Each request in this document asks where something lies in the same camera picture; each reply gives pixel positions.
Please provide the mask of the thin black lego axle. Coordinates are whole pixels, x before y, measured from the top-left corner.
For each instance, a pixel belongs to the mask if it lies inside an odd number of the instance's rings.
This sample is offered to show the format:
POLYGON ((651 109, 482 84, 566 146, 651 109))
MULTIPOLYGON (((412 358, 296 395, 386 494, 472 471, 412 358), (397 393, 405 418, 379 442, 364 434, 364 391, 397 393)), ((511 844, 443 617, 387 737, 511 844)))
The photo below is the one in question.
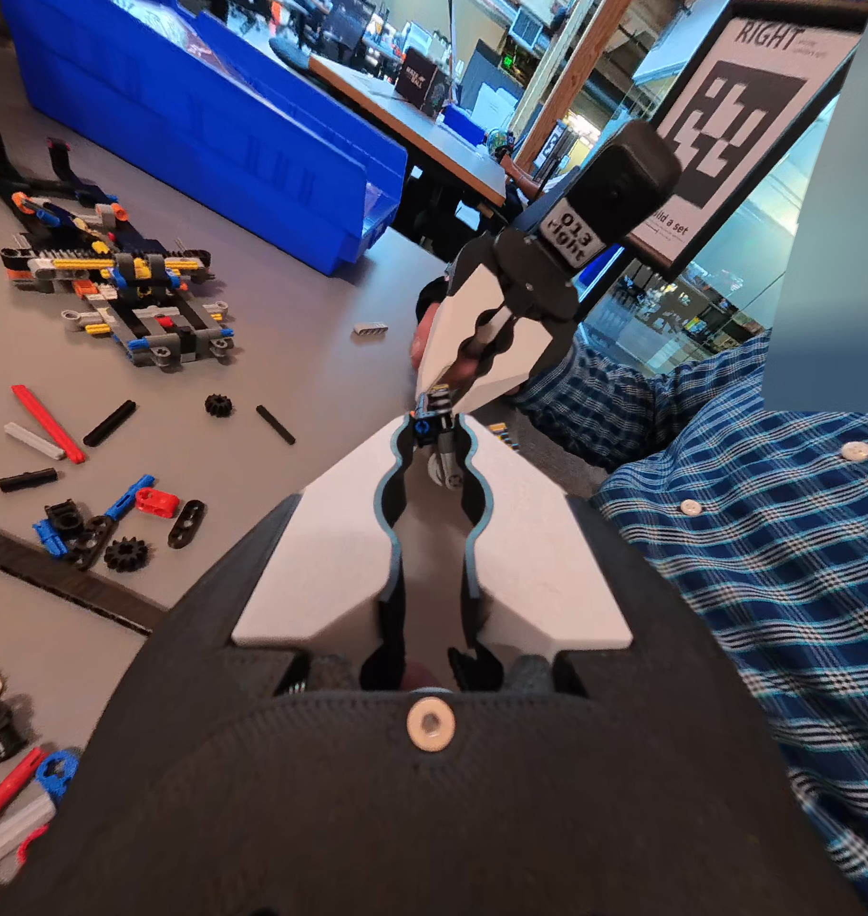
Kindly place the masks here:
POLYGON ((295 436, 287 429, 287 427, 264 405, 256 406, 257 415, 263 419, 266 424, 276 432, 276 434, 286 442, 287 445, 293 446, 296 444, 295 436))

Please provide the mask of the small blue bin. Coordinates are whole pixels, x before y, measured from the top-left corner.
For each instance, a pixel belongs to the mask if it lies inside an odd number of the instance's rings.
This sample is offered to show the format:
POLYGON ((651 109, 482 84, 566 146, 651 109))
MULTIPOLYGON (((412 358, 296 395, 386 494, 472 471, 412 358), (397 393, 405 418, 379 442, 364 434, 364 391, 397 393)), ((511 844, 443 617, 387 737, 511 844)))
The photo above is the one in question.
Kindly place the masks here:
POLYGON ((486 144, 486 130, 455 104, 446 104, 440 114, 444 128, 472 148, 486 144))

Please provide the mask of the blue lego pin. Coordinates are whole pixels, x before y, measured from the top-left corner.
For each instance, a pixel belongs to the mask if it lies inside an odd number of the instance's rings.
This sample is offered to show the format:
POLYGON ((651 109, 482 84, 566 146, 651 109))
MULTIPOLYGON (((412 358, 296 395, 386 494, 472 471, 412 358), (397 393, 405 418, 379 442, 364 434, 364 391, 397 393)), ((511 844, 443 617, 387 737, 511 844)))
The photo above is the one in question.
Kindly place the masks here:
POLYGON ((135 498, 139 491, 153 487, 154 483, 155 477, 153 475, 143 475, 131 484, 103 514, 111 520, 120 521, 135 506, 135 498))

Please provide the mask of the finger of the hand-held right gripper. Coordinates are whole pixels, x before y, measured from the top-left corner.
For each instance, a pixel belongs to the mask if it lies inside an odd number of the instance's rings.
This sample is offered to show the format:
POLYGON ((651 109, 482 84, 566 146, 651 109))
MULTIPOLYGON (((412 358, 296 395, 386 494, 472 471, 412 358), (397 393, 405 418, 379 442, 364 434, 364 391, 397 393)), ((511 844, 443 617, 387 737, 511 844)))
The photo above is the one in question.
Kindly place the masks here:
POLYGON ((452 396, 453 413, 485 406, 528 378, 551 342, 542 323, 515 315, 493 315, 477 326, 474 317, 449 315, 449 355, 475 364, 452 396))
POLYGON ((424 338, 417 361, 415 391, 446 385, 456 393, 508 393, 512 371, 505 368, 512 348, 512 314, 496 274, 475 267, 463 280, 451 276, 443 302, 433 304, 418 327, 424 338))

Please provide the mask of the lego car chassis assembly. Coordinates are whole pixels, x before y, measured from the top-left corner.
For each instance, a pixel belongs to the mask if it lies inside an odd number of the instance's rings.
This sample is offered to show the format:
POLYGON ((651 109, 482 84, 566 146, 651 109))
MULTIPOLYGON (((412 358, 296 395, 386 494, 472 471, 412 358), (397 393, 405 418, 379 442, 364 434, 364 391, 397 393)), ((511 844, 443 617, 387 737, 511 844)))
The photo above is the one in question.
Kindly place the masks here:
POLYGON ((50 179, 20 170, 0 132, 0 200, 21 229, 0 251, 8 280, 73 292, 81 305, 62 312, 66 329, 113 340, 134 366, 227 360, 229 307, 196 295, 214 279, 211 253, 145 237, 116 196, 75 173, 68 143, 49 138, 47 146, 50 179))

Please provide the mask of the grey flat lego beam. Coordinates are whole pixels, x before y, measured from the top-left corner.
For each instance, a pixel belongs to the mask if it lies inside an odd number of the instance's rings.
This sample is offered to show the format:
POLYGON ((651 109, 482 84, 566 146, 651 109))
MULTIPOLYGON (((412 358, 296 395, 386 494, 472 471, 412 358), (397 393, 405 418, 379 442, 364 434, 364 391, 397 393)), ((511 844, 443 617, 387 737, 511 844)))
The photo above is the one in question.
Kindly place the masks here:
POLYGON ((12 854, 34 831, 46 826, 56 814, 56 804, 43 793, 21 810, 0 820, 0 862, 12 854))

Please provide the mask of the red lego axle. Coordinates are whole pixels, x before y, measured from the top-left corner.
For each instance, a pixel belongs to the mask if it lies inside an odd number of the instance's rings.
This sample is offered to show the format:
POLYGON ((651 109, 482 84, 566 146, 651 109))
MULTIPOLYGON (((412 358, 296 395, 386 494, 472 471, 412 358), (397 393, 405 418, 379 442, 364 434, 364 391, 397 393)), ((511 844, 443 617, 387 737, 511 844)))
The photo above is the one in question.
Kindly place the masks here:
POLYGON ((25 410, 37 421, 51 440, 64 452, 73 464, 83 464, 86 455, 68 432, 47 410, 40 399, 26 385, 11 385, 11 391, 25 410))
POLYGON ((34 779, 39 765, 49 753, 40 748, 31 749, 14 769, 0 781, 0 813, 16 795, 34 779))

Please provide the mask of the light grey short lego axle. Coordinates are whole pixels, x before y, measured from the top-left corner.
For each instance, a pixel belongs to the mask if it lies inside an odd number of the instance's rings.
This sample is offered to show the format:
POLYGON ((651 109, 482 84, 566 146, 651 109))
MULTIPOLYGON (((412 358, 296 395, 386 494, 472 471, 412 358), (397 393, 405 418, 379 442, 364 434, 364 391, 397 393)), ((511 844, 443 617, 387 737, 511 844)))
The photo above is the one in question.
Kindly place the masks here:
POLYGON ((16 422, 10 421, 6 423, 3 429, 8 437, 21 442, 33 451, 39 452, 53 461, 58 462, 66 459, 66 452, 61 446, 20 426, 16 422))

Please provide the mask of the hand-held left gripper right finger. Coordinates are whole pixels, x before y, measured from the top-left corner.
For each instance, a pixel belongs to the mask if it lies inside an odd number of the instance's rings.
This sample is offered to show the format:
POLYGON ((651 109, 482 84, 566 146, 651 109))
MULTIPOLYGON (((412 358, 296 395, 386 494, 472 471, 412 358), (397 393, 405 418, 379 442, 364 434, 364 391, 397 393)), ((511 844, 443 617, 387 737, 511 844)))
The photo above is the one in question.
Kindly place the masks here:
POLYGON ((624 650, 633 633, 595 559, 570 498, 490 429, 455 418, 463 471, 462 688, 500 688, 501 651, 550 668, 582 651, 624 650))

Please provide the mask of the yellow black lego engine block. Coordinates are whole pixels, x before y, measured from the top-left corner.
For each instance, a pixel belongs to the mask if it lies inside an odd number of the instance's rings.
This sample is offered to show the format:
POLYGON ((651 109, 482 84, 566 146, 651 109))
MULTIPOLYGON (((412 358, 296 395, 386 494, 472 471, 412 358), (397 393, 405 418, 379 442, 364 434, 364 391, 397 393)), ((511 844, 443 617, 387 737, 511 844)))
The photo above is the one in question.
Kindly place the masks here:
POLYGON ((458 422, 453 413, 452 392, 438 384, 419 395, 411 411, 415 448, 427 449, 428 475, 440 487, 459 489, 463 472, 456 458, 458 422))

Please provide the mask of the long black lego beam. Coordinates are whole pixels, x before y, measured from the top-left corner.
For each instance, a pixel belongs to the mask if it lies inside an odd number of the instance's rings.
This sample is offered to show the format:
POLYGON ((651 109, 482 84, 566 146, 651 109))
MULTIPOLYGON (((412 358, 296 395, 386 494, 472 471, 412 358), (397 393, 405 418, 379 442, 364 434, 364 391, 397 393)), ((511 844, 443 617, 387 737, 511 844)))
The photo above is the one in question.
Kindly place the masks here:
POLYGON ((92 572, 79 572, 0 531, 0 572, 78 605, 133 632, 149 635, 167 608, 92 572))

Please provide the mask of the thick black lego axle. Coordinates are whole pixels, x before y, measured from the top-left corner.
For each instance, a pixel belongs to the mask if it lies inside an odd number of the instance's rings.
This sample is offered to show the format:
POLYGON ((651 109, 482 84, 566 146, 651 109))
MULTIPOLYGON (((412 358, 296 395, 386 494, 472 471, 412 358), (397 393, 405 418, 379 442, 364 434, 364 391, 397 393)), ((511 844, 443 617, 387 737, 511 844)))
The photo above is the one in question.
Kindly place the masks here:
POLYGON ((124 425, 137 410, 135 401, 128 399, 117 409, 98 423, 90 432, 83 436, 83 444, 87 448, 96 448, 110 438, 122 425, 124 425))

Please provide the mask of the long blue parts bin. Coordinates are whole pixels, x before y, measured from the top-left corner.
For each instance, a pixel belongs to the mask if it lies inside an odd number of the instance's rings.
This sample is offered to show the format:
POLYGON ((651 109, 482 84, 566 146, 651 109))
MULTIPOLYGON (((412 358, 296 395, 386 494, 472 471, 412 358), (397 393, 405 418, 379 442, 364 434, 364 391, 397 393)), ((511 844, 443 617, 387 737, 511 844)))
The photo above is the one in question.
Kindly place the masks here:
POLYGON ((210 13, 0 6, 35 108, 291 257, 330 275, 393 223, 405 149, 210 13))

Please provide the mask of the blue lego connector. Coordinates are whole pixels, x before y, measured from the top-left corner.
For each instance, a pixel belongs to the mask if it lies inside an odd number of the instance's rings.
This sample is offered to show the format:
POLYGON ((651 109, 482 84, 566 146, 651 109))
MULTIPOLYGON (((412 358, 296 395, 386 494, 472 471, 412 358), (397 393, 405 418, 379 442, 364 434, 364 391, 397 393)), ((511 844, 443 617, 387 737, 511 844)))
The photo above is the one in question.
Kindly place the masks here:
POLYGON ((73 782, 80 756, 70 749, 50 752, 39 764, 35 780, 58 808, 73 782))

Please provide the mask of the black framed wall sign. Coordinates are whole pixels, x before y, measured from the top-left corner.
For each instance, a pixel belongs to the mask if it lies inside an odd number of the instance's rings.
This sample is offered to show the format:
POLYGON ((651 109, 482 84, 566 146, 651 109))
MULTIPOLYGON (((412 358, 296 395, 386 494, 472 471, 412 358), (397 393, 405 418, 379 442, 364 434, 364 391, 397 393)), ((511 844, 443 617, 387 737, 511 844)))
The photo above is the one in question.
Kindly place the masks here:
POLYGON ((651 119, 680 177, 627 246, 671 280, 840 91, 868 2, 729 2, 651 119))

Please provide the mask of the person's plaid shirt torso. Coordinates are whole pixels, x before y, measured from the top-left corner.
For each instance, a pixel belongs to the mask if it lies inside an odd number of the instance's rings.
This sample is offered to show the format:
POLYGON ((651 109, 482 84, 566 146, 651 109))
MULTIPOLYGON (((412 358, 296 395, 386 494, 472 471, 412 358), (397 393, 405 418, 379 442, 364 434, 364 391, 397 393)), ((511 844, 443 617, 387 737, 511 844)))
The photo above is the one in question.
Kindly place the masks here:
POLYGON ((709 405, 667 448, 597 418, 598 507, 732 660, 868 906, 868 415, 709 405))

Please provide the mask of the wood edged office desk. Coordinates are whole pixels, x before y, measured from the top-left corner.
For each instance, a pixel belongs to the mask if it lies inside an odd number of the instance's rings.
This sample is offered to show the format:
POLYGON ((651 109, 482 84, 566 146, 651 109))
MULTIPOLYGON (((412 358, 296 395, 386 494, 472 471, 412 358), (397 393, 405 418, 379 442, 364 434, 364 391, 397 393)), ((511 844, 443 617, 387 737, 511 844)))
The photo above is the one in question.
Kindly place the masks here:
POLYGON ((506 174, 483 147, 471 146, 440 121, 399 96, 394 85, 311 55, 310 72, 355 103, 364 114, 426 155, 463 185, 498 207, 506 199, 506 174))

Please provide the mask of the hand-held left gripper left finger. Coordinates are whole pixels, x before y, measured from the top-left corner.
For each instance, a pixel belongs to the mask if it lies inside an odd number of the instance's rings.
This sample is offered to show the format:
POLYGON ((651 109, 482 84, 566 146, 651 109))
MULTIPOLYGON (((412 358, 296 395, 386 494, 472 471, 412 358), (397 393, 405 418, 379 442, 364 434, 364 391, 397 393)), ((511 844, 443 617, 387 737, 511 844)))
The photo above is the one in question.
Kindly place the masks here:
POLYGON ((364 688, 397 688, 405 672, 405 470, 412 417, 375 432, 295 500, 232 632, 240 647, 340 656, 364 688))

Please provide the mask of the black cube box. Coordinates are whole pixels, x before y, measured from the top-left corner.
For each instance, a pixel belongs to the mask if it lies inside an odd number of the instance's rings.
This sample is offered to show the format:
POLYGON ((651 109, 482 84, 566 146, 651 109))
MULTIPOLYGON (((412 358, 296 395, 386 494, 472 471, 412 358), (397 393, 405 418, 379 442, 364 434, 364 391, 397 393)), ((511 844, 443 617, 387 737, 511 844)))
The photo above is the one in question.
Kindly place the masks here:
POLYGON ((437 118, 451 94, 450 77, 414 48, 405 51, 394 92, 425 116, 437 118))

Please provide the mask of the person's right hand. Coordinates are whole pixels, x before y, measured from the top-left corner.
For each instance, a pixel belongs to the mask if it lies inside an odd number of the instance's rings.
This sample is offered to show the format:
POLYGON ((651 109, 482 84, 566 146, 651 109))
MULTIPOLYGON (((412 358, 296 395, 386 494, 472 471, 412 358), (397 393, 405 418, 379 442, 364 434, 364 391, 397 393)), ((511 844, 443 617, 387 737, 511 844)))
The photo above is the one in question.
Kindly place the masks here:
POLYGON ((440 304, 432 303, 417 324, 416 331, 409 347, 410 363, 416 372, 420 368, 424 353, 428 347, 431 327, 439 310, 440 304))

